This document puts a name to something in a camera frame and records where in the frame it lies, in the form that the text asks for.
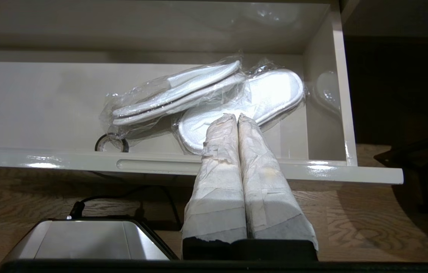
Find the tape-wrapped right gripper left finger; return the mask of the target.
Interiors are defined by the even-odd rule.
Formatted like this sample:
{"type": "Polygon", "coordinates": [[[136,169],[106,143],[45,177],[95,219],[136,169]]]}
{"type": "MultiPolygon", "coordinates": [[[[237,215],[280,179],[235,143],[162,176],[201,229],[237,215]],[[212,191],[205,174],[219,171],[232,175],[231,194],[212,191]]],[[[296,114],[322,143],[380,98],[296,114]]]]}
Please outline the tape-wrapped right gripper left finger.
{"type": "Polygon", "coordinates": [[[237,119],[223,114],[207,129],[200,170],[184,210],[182,249],[247,237],[237,119]]]}

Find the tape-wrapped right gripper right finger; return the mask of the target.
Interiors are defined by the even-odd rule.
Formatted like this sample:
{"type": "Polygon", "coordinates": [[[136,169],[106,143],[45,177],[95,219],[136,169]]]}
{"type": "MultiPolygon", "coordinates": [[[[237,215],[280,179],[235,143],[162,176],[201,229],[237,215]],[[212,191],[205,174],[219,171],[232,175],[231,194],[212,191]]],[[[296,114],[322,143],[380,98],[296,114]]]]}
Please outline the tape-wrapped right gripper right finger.
{"type": "Polygon", "coordinates": [[[249,236],[256,240],[309,241],[318,251],[316,232],[256,121],[240,114],[238,134],[249,236]]]}

